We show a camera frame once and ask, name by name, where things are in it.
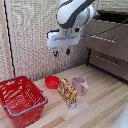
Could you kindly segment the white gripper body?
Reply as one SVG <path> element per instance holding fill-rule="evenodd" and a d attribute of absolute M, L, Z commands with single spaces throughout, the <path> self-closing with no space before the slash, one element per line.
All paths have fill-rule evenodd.
<path fill-rule="evenodd" d="M 79 40 L 79 32 L 67 34 L 66 32 L 61 33 L 60 30 L 53 30 L 47 33 L 47 46 L 50 48 L 76 45 Z"/>

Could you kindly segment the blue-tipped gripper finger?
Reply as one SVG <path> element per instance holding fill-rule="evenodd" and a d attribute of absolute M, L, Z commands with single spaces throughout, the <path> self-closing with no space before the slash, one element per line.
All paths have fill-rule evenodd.
<path fill-rule="evenodd" d="M 54 48 L 53 54 L 54 54 L 54 57 L 58 57 L 59 52 L 58 52 L 57 48 Z"/>
<path fill-rule="evenodd" d="M 71 53 L 71 48 L 68 47 L 67 50 L 66 50 L 66 54 L 67 54 L 67 55 L 70 55 L 70 53 Z"/>

